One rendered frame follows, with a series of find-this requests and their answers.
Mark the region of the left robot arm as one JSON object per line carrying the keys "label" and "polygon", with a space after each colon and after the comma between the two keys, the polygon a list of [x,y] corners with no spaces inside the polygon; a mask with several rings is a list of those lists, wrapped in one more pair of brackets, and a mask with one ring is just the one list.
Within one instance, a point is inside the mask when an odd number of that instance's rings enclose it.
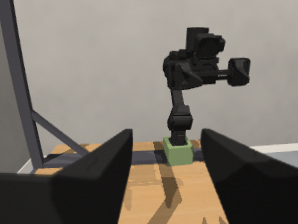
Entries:
{"label": "left robot arm", "polygon": [[[185,49],[170,51],[163,62],[163,72],[165,77],[167,78],[167,64],[169,61],[181,60],[190,63],[190,59],[192,58],[193,64],[197,64],[198,59],[217,59],[217,63],[219,63],[219,57],[216,57],[216,55],[218,55],[219,52],[223,52],[224,46],[225,39],[222,38],[222,35],[209,33],[209,28],[187,28],[187,52],[185,52]],[[189,52],[194,53],[189,54]],[[191,130],[192,127],[193,119],[190,113],[190,108],[188,105],[184,104],[182,90],[172,90],[171,98],[173,107],[167,120],[167,126],[169,131],[171,131],[172,139],[168,139],[172,146],[188,145],[186,140],[184,143],[183,140],[185,139],[186,130]]]}

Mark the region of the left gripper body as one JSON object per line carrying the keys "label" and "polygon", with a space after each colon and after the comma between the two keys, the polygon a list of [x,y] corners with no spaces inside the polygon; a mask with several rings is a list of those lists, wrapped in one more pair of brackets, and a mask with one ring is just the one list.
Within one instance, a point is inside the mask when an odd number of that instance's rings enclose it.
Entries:
{"label": "left gripper body", "polygon": [[[191,69],[202,79],[202,85],[216,84],[216,80],[227,80],[228,85],[232,85],[234,60],[245,59],[247,61],[246,73],[249,75],[250,59],[249,58],[230,58],[228,62],[228,69],[219,70],[217,66],[217,59],[202,59],[197,60],[197,64],[192,64],[191,59],[189,65]],[[169,61],[167,64],[167,86],[170,90],[175,89],[175,64],[185,61]],[[203,71],[203,70],[206,71]],[[209,70],[210,69],[210,70]],[[213,70],[212,70],[213,69]],[[200,72],[202,70],[202,72]],[[209,70],[209,71],[208,71]],[[209,77],[203,77],[202,75],[209,75]],[[223,75],[223,76],[217,76]],[[226,75],[226,76],[224,76]],[[173,80],[172,80],[173,77]]]}

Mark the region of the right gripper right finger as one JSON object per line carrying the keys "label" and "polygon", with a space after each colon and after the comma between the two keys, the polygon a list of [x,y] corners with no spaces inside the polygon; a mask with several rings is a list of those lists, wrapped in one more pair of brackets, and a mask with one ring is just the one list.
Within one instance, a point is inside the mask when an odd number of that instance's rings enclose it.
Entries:
{"label": "right gripper right finger", "polygon": [[204,161],[228,224],[298,224],[298,168],[209,128]]}

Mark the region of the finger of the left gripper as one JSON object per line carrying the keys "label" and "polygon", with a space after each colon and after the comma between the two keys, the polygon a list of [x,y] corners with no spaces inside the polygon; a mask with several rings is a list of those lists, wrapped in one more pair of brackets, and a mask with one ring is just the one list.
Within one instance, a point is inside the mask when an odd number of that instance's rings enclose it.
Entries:
{"label": "finger of the left gripper", "polygon": [[[244,68],[244,69],[243,69]],[[246,73],[247,61],[245,59],[234,60],[232,87],[249,83],[250,77]]]}
{"label": "finger of the left gripper", "polygon": [[176,90],[189,90],[200,86],[202,86],[202,79],[191,70],[188,62],[175,64]]}

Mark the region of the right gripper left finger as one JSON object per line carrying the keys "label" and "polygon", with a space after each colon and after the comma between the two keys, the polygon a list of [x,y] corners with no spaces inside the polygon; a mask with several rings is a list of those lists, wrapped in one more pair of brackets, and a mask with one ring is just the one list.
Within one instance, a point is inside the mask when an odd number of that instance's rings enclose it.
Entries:
{"label": "right gripper left finger", "polygon": [[132,151],[124,129],[51,175],[0,173],[0,224],[118,224]]}

